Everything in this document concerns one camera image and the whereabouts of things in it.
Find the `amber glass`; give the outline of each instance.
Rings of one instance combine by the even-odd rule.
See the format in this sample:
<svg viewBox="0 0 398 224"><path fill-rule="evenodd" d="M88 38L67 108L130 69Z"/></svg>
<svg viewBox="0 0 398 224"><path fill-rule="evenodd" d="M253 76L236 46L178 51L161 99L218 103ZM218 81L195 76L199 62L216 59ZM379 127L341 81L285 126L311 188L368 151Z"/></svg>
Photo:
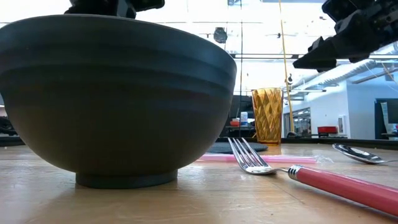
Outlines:
<svg viewBox="0 0 398 224"><path fill-rule="evenodd" d="M253 90L257 141L279 145L282 135L283 91L280 88Z"/></svg>

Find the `fork tines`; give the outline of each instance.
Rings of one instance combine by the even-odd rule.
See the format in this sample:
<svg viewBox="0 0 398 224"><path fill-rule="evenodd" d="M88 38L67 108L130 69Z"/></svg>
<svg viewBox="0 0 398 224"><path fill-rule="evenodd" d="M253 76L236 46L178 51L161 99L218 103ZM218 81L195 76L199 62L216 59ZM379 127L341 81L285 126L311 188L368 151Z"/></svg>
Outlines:
<svg viewBox="0 0 398 224"><path fill-rule="evenodd" d="M267 166L267 164L262 160L259 154L249 145L249 143L242 138L243 143L246 147L243 146L240 140L232 138L228 138L229 145L231 145L232 152L240 164L245 164L247 166L255 167L255 166Z"/></svg>

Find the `spoon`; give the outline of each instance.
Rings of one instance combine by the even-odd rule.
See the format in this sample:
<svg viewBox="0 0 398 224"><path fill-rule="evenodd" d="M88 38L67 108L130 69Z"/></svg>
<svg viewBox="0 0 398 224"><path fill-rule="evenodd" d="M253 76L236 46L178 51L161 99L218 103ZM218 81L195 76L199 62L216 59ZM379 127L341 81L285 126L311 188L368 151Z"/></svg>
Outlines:
<svg viewBox="0 0 398 224"><path fill-rule="evenodd" d="M356 161L359 162L364 162L367 164L382 164L386 162L398 162L398 160L393 160L393 161L385 161L378 157L375 154L371 154L369 152L365 152L359 149L355 149L349 146L345 146L342 144L333 144L333 148L336 149L337 151L343 153L344 155L355 159Z"/></svg>

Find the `white wall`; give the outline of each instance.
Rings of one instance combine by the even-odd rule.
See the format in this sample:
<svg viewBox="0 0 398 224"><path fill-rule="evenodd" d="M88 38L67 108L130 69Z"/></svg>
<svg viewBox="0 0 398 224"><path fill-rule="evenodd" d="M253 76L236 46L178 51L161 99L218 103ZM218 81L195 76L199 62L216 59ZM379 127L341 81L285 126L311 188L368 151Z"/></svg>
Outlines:
<svg viewBox="0 0 398 224"><path fill-rule="evenodd" d="M398 98L398 91L387 85L348 84L347 93L351 138L374 139L374 102L377 98Z"/></svg>
<svg viewBox="0 0 398 224"><path fill-rule="evenodd" d="M350 138L348 113L348 99L346 82L339 83L338 87L326 88L325 93L310 93L305 101L293 101L293 111L304 108L311 109L311 132L318 134L319 126L338 126L338 117L346 116L346 132ZM283 114L289 113L289 106L284 106Z"/></svg>

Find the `bowl base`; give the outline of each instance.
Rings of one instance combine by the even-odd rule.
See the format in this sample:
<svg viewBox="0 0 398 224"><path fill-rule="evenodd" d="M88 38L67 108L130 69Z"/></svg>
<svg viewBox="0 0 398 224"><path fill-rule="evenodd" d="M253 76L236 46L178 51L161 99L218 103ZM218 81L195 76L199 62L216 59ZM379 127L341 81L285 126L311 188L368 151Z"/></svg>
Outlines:
<svg viewBox="0 0 398 224"><path fill-rule="evenodd" d="M95 189L135 189L171 182L177 178L177 170L148 176L98 176L76 174L76 183Z"/></svg>

